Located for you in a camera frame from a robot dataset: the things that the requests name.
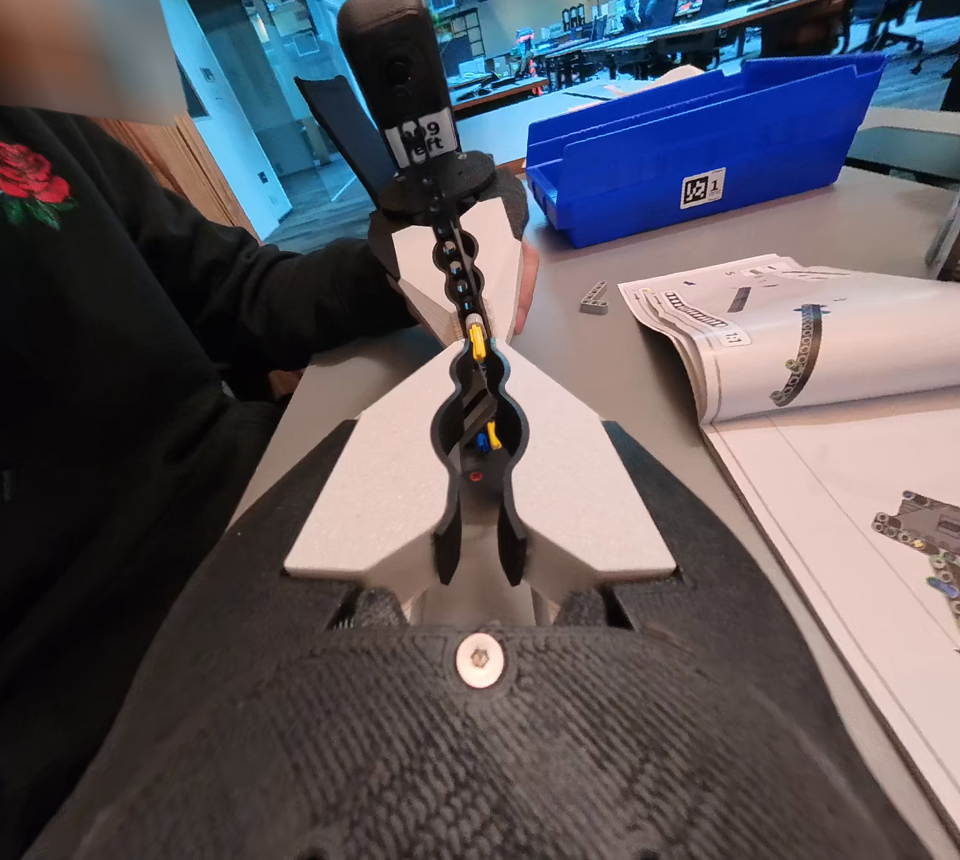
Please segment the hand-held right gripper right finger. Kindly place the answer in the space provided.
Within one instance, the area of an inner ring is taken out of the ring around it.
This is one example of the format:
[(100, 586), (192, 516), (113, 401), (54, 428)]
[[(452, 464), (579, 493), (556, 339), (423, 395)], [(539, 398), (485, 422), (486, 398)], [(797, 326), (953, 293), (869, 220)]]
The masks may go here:
[(490, 345), (494, 432), (506, 457), (503, 573), (546, 600), (670, 577), (674, 555), (601, 417), (508, 345)]

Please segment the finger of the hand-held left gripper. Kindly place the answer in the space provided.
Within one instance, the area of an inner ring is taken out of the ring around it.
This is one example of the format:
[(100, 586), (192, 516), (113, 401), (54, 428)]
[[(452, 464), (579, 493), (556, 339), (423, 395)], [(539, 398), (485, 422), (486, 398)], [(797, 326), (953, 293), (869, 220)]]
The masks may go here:
[(481, 300), (491, 334), (510, 342), (515, 333), (522, 286), (522, 242), (511, 228), (501, 197), (468, 211), (468, 234), (475, 243), (473, 264), (483, 280)]
[(391, 236), (399, 270), (398, 286), (426, 330), (443, 347), (463, 344), (458, 308), (448, 295), (448, 278), (435, 263), (436, 236), (430, 227), (412, 225)]

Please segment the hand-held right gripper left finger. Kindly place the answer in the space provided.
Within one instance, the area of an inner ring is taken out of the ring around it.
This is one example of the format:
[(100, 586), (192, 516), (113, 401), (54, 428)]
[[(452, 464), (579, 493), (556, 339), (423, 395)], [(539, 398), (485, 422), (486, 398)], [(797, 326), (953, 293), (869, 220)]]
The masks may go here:
[(284, 560), (290, 576), (386, 588), (401, 602), (450, 584), (471, 373), (469, 346), (454, 343), (359, 415)]

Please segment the black toy beam assembly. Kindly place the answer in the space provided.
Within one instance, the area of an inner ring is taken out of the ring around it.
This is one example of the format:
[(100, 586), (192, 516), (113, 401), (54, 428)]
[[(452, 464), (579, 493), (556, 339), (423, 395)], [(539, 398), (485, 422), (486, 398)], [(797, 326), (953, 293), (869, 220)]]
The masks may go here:
[[(475, 243), (469, 235), (469, 210), (479, 202), (501, 197), (514, 236), (522, 240), (529, 210), (522, 182), (497, 171), (489, 188), (468, 198), (468, 205), (432, 217), (437, 246), (435, 263), (447, 277), (447, 294), (458, 308), (464, 341), (451, 344), (453, 375), (458, 384), (459, 420), (453, 408), (440, 413), (444, 424), (460, 431), (457, 452), (465, 481), (498, 497), (508, 496), (511, 476), (526, 446), (528, 423), (517, 399), (508, 391), (512, 374), (510, 342), (497, 341), (481, 300), (483, 280), (474, 269)], [(476, 312), (484, 320), (486, 361), (475, 362), (465, 317)]]

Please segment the person's left forearm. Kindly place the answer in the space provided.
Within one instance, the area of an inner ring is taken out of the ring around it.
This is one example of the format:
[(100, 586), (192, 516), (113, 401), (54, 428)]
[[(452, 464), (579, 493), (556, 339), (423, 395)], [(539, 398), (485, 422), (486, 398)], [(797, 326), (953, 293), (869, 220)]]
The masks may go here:
[(195, 232), (191, 324), (218, 362), (295, 371), (320, 352), (417, 325), (366, 240), (298, 254), (209, 221)]

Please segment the grey desk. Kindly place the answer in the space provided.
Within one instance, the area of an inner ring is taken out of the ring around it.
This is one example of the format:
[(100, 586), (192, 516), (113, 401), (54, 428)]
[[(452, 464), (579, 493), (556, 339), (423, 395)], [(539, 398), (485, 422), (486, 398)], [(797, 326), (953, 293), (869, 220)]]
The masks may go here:
[(934, 858), (958, 858), (957, 835), (714, 464), (679, 355), (666, 339), (643, 331), (621, 299), (604, 315), (580, 314), (579, 301), (601, 280), (613, 289), (763, 254), (805, 266), (919, 276), (953, 200), (947, 190), (845, 168), (822, 190), (578, 250), (529, 199), (527, 236), (538, 249), (539, 269), (532, 308), (513, 343), (600, 416), (618, 422), (731, 528), (791, 612), (873, 775)]

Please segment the person's left hand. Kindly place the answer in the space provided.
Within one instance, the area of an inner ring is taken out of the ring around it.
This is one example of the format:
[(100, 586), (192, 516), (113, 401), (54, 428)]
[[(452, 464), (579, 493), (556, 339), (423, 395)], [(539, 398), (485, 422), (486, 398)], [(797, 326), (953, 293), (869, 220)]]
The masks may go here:
[(540, 254), (532, 242), (524, 237), (521, 242), (522, 269), (513, 323), (513, 335), (520, 335), (526, 324), (541, 264)]

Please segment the black office chair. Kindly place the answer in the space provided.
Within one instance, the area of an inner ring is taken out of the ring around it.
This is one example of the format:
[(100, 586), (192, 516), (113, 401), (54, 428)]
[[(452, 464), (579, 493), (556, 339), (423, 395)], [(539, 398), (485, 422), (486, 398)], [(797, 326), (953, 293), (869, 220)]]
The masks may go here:
[(398, 169), (348, 80), (342, 75), (324, 80), (296, 76), (294, 85), (373, 205), (379, 208), (379, 194), (390, 186)]

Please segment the blue plastic bin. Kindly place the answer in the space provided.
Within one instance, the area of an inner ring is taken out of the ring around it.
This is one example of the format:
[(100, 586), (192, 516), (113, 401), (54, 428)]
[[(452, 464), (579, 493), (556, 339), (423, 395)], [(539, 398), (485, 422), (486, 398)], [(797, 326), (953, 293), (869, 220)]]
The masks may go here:
[(583, 248), (832, 185), (881, 52), (757, 59), (534, 122), (526, 177)]

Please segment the person in black sweatshirt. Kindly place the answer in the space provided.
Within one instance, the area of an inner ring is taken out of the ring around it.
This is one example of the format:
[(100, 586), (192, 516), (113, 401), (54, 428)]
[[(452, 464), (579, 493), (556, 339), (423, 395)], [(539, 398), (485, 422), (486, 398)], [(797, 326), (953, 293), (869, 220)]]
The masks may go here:
[(2, 858), (96, 755), (277, 423), (194, 327), (296, 259), (98, 127), (2, 107)]

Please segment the white instruction booklet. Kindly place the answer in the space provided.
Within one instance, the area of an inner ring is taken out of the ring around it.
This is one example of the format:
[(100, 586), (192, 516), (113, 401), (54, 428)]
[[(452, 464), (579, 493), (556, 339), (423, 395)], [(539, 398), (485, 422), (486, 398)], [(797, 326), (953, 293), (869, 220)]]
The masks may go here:
[(958, 825), (958, 284), (770, 254), (618, 289), (674, 344), (714, 457)]

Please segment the long wooden work table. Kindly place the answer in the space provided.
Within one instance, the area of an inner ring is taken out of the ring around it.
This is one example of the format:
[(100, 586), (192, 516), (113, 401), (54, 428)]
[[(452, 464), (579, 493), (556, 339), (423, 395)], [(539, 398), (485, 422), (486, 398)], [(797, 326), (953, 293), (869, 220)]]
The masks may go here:
[(615, 80), (621, 71), (640, 79), (656, 75), (670, 59), (692, 60), (708, 69), (726, 43), (738, 43), (750, 28), (761, 33), (761, 57), (825, 55), (849, 40), (854, 0), (779, 0), (743, 5), (674, 26), (621, 35), (584, 46), (552, 50), (544, 58), (553, 90), (606, 70)]

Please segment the grey table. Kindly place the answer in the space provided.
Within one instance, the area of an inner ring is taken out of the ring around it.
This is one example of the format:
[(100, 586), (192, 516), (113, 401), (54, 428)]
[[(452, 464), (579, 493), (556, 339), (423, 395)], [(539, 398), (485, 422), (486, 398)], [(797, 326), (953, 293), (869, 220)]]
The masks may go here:
[(846, 155), (845, 166), (918, 183), (957, 187), (959, 114), (870, 107)]

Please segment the black toy set box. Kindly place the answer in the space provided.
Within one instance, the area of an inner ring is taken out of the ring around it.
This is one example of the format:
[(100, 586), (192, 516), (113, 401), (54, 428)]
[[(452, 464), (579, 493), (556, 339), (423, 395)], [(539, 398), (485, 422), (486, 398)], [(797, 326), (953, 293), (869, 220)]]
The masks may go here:
[(930, 244), (924, 267), (930, 279), (959, 282), (959, 192)]

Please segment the black wall sign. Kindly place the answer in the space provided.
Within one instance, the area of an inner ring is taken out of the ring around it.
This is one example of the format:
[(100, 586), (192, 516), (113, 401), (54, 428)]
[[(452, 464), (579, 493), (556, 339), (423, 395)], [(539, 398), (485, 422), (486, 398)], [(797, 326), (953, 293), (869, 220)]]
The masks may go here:
[(208, 118), (210, 113), (194, 89), (183, 65), (177, 61), (176, 67), (181, 81), (188, 115), (193, 120)]

